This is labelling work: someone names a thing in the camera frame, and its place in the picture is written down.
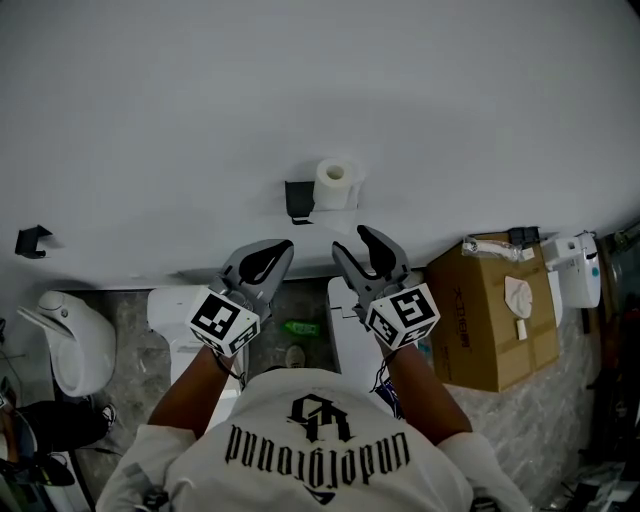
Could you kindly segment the person's white printed t-shirt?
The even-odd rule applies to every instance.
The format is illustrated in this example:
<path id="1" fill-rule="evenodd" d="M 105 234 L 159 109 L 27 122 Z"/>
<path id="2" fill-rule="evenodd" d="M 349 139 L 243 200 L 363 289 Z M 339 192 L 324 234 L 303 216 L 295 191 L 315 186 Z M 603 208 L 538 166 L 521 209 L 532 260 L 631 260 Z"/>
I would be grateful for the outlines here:
<path id="1" fill-rule="evenodd" d="M 530 512 L 488 440 L 439 444 L 337 373 L 254 378 L 201 437 L 143 425 L 107 482 L 99 512 L 153 492 L 169 512 Z"/>

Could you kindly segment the large cardboard box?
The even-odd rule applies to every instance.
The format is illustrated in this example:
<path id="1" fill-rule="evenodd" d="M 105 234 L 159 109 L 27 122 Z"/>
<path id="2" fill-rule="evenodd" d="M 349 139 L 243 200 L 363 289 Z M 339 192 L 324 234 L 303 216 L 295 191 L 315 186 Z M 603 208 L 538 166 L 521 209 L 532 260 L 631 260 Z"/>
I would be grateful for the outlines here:
<path id="1" fill-rule="evenodd" d="M 559 357 L 556 315 L 539 244 L 524 262 L 465 255 L 460 243 L 431 261 L 426 282 L 441 315 L 430 339 L 437 376 L 465 388 L 501 392 Z M 518 334 L 505 280 L 529 284 L 532 312 Z"/>

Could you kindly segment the green plastic bottle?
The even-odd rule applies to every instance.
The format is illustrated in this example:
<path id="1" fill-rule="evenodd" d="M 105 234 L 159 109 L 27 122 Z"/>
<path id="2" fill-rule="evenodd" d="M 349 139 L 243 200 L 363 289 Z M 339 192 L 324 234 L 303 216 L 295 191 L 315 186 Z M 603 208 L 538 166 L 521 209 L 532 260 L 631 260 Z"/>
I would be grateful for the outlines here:
<path id="1" fill-rule="evenodd" d="M 299 337 L 319 337 L 320 325 L 298 320 L 287 320 L 281 325 L 281 329 Z"/>

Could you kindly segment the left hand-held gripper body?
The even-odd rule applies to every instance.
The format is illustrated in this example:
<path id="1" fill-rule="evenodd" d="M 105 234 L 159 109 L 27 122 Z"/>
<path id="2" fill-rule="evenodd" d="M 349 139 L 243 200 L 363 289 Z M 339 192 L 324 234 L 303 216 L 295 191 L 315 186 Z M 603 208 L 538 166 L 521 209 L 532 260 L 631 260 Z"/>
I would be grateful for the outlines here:
<path id="1" fill-rule="evenodd" d="M 187 327 L 197 340 L 225 357 L 236 355 L 261 332 L 271 315 L 272 289 L 260 273 L 216 273 L 198 286 L 187 309 Z"/>

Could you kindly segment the black metal rack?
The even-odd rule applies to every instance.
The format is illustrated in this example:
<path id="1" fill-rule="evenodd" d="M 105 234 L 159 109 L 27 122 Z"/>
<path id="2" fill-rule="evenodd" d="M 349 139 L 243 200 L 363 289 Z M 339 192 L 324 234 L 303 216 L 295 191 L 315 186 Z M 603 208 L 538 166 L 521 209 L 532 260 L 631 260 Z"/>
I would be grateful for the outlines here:
<path id="1" fill-rule="evenodd" d="M 509 243 L 520 248 L 528 248 L 540 241 L 537 226 L 513 227 L 507 231 Z"/>

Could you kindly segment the square white smart toilet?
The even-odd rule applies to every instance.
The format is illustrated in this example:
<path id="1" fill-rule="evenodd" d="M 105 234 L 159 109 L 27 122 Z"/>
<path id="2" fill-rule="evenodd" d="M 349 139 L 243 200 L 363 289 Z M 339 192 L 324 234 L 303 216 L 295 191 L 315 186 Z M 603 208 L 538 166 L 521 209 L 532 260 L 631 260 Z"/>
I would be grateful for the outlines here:
<path id="1" fill-rule="evenodd" d="M 363 392 L 392 415 L 390 407 L 376 394 L 370 393 L 383 357 L 374 334 L 365 329 L 353 311 L 357 295 L 342 277 L 333 277 L 328 282 L 326 302 L 337 371 L 351 387 Z"/>

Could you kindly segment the person's right forearm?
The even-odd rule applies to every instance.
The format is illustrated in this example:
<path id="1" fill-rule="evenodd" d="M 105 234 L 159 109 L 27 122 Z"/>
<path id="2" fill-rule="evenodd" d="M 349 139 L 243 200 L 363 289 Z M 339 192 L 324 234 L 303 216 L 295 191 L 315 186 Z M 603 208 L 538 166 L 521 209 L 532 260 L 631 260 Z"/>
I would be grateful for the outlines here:
<path id="1" fill-rule="evenodd" d="M 469 418 L 418 348 L 407 345 L 385 362 L 407 423 L 432 444 L 472 432 Z"/>

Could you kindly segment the rounded white toilet with tank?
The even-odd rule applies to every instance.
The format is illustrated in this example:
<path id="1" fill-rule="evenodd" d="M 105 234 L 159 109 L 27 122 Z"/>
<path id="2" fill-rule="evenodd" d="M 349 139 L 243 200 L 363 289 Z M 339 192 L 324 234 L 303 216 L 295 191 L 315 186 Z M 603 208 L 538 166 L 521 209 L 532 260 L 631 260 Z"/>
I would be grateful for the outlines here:
<path id="1" fill-rule="evenodd" d="M 147 319 L 152 331 L 162 336 L 170 351 L 170 381 L 174 383 L 190 365 L 203 344 L 187 327 L 187 309 L 198 286 L 165 287 L 152 290 L 148 296 Z M 241 376 L 244 367 L 244 347 L 232 366 L 219 404 L 231 406 L 240 397 Z"/>

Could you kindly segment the crumpled beige cloth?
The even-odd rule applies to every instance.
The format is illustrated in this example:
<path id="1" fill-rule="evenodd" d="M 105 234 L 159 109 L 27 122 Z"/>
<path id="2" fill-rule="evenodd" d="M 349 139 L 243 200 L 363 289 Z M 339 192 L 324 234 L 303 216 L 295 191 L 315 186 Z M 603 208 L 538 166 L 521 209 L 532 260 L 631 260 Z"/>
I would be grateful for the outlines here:
<path id="1" fill-rule="evenodd" d="M 504 301 L 509 310 L 518 318 L 527 319 L 532 312 L 533 294 L 525 280 L 506 276 L 504 279 Z"/>

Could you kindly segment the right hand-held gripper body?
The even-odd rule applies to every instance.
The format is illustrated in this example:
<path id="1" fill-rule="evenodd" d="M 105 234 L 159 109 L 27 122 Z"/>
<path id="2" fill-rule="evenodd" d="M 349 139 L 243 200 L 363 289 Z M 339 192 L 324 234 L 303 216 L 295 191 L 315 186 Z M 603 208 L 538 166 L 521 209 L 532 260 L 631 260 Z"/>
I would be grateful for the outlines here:
<path id="1" fill-rule="evenodd" d="M 399 350 L 428 336 L 439 320 L 439 310 L 426 283 L 411 287 L 400 283 L 370 302 L 364 326 L 388 350 Z"/>

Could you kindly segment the egg-shaped white toilet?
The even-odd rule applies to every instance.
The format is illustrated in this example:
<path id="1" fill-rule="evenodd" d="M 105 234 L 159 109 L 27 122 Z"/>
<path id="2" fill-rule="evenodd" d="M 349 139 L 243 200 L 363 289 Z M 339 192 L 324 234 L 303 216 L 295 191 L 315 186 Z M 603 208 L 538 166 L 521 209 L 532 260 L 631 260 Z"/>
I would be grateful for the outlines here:
<path id="1" fill-rule="evenodd" d="M 116 332 L 109 321 L 82 299 L 47 291 L 33 309 L 17 313 L 40 327 L 49 347 L 53 376 L 61 391 L 79 398 L 110 382 L 116 363 Z"/>

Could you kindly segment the white toilet with boxy tank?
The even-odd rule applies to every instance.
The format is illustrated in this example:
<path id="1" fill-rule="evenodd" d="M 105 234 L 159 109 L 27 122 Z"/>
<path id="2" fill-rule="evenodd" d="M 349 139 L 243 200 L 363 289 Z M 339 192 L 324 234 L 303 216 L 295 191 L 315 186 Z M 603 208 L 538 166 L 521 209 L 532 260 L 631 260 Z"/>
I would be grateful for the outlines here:
<path id="1" fill-rule="evenodd" d="M 576 308 L 579 299 L 579 279 L 576 274 L 578 257 L 582 255 L 577 237 L 548 239 L 541 243 L 547 270 L 556 326 L 559 327 L 564 307 Z"/>

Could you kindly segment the white toilet paper roll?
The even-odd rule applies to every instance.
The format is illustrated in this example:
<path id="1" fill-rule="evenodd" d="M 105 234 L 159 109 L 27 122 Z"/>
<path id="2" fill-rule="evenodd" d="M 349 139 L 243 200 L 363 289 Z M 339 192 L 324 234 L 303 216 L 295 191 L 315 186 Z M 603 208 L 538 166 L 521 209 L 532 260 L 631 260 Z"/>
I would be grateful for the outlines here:
<path id="1" fill-rule="evenodd" d="M 316 168 L 312 224 L 348 235 L 355 224 L 360 189 L 366 173 L 349 160 L 329 158 Z"/>

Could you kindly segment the person's left forearm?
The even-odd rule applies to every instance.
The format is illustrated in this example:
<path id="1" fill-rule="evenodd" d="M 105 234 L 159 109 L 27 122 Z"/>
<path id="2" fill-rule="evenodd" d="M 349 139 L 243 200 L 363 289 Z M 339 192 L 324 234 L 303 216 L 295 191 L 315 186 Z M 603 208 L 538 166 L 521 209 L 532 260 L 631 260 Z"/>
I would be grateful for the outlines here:
<path id="1" fill-rule="evenodd" d="M 210 422 L 235 357 L 203 346 L 151 413 L 148 425 L 190 430 L 200 439 Z"/>

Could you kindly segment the black wall paper holder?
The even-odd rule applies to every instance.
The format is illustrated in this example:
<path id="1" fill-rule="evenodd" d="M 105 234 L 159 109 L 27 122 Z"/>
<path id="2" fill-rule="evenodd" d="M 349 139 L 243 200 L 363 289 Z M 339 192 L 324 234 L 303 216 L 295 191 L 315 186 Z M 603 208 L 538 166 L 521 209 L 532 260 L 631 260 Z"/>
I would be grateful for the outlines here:
<path id="1" fill-rule="evenodd" d="M 286 213 L 294 226 L 318 225 L 348 234 L 354 225 L 362 181 L 356 182 L 348 195 L 346 206 L 338 210 L 321 210 L 313 199 L 314 182 L 284 183 Z"/>

